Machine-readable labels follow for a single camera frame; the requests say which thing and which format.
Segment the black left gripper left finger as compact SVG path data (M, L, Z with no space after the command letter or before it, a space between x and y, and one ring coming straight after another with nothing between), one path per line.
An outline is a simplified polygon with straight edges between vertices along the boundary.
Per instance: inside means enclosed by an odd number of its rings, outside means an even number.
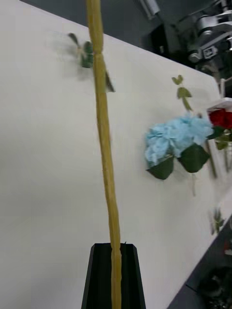
M111 251L109 243L95 243L91 247L81 308L112 307Z

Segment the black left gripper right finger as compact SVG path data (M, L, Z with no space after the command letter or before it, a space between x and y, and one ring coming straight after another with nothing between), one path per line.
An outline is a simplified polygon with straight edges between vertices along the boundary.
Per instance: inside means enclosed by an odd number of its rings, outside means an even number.
M122 309L145 309L145 297L137 249L133 244L121 244Z

